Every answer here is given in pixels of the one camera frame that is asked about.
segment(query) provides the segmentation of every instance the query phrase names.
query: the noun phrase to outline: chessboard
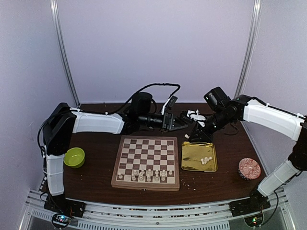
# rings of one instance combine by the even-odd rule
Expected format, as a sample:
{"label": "chessboard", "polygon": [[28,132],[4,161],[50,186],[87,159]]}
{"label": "chessboard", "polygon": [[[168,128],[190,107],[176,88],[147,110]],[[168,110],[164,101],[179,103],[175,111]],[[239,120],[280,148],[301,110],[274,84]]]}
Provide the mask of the chessboard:
{"label": "chessboard", "polygon": [[178,191],[177,138],[122,136],[111,185],[127,189]]}

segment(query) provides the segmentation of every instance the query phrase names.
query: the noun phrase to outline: purple-tinted wall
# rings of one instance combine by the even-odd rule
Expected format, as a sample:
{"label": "purple-tinted wall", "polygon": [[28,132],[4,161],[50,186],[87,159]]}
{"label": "purple-tinted wall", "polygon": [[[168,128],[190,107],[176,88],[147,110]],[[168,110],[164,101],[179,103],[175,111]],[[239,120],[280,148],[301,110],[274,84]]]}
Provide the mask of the purple-tinted wall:
{"label": "purple-tinted wall", "polygon": [[[307,114],[307,1],[263,1],[259,37],[244,94],[273,106]],[[271,173],[295,144],[268,128],[247,124],[263,162]],[[307,174],[285,186],[299,230],[307,226]]]}
{"label": "purple-tinted wall", "polygon": [[[234,96],[254,1],[65,0],[59,14],[79,99],[124,102],[153,82],[181,84],[180,102],[211,88]],[[172,89],[152,88],[163,102]]]}
{"label": "purple-tinted wall", "polygon": [[0,228],[16,229],[43,177],[37,130],[59,102],[73,105],[49,1],[0,0],[0,79]]}

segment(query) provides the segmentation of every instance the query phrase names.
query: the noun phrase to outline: pawn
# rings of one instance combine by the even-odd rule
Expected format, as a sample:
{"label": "pawn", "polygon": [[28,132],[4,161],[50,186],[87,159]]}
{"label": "pawn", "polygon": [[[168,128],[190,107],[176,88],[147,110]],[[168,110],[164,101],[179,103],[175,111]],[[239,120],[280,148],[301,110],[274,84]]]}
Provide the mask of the pawn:
{"label": "pawn", "polygon": [[148,182],[151,181],[151,178],[150,178],[150,174],[149,174],[149,173],[146,175],[146,178],[147,178],[147,181],[148,181]]}
{"label": "pawn", "polygon": [[154,179],[155,179],[155,181],[159,181],[160,180],[159,174],[156,174]]}

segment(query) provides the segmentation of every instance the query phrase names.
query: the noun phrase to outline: wooden table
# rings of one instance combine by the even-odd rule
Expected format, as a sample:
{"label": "wooden table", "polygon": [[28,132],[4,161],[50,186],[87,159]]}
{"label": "wooden table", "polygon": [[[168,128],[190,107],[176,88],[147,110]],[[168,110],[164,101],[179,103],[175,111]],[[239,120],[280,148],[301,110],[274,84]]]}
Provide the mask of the wooden table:
{"label": "wooden table", "polygon": [[[85,104],[81,108],[91,111],[113,111],[118,104]],[[175,104],[172,112],[179,115],[183,110],[199,109],[201,113],[211,113],[207,104]],[[79,169],[64,168],[64,184],[67,198],[122,205],[180,205],[242,198],[248,196],[259,179],[245,181],[238,174],[238,164],[242,158],[250,157],[260,162],[242,125],[237,123],[239,133],[227,136],[225,132],[234,130],[227,126],[214,135],[214,144],[218,161],[215,173],[190,172],[181,169],[181,143],[184,135],[193,128],[160,133],[138,131],[136,136],[171,136],[177,137],[179,145],[180,190],[176,192],[143,191],[119,189],[111,186],[120,135],[106,133],[78,133],[72,135],[71,148],[80,147],[85,151],[85,163]]]}

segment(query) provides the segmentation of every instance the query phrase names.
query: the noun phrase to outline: dark square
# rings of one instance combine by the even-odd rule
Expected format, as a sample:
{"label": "dark square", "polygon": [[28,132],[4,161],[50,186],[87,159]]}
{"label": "dark square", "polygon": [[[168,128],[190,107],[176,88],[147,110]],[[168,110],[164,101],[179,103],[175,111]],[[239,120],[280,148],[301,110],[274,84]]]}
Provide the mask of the dark square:
{"label": "dark square", "polygon": [[139,164],[133,164],[132,169],[140,169],[140,165]]}
{"label": "dark square", "polygon": [[154,166],[153,165],[147,165],[146,170],[149,170],[149,169],[154,170]]}
{"label": "dark square", "polygon": [[166,171],[167,170],[167,165],[161,165],[160,166],[160,170],[165,170]]}
{"label": "dark square", "polygon": [[123,175],[123,177],[120,179],[119,177],[118,177],[118,175],[117,175],[117,178],[116,178],[118,181],[123,181],[124,180],[124,175]]}
{"label": "dark square", "polygon": [[127,154],[127,153],[122,153],[122,154],[121,154],[121,157],[122,157],[122,158],[128,158],[128,154]]}
{"label": "dark square", "polygon": [[125,170],[125,175],[131,175],[131,174],[132,174],[132,169]]}
{"label": "dark square", "polygon": [[126,164],[120,163],[120,164],[119,164],[119,168],[120,168],[120,169],[125,169],[125,168],[126,168]]}

